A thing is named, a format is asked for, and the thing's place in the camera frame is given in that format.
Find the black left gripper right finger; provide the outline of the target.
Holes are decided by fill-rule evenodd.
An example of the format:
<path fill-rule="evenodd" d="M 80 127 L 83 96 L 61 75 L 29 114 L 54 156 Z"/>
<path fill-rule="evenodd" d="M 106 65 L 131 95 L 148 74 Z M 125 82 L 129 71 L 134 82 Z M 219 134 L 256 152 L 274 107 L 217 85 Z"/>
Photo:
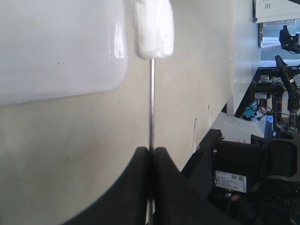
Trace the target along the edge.
<path fill-rule="evenodd" d="M 179 172 L 164 147 L 153 152 L 155 225 L 238 225 L 202 199 Z"/>

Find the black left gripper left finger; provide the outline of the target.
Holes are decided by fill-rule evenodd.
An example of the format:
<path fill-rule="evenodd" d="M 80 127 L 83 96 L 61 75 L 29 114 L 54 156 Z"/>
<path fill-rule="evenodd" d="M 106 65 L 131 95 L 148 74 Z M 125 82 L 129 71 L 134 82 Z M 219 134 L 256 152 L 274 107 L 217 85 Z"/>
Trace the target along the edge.
<path fill-rule="evenodd" d="M 150 152 L 138 147 L 113 185 L 65 225 L 143 225 L 149 195 Z"/>

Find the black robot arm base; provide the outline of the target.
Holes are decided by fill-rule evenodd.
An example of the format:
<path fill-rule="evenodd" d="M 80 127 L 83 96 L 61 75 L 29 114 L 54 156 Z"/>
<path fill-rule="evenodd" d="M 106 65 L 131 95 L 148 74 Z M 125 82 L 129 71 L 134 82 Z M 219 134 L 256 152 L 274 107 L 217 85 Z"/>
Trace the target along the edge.
<path fill-rule="evenodd" d="M 289 201 L 290 222 L 300 222 L 300 137 L 291 131 L 270 141 L 252 136 L 251 143 L 241 143 L 225 141 L 212 129 L 182 174 L 204 197 L 219 191 Z"/>

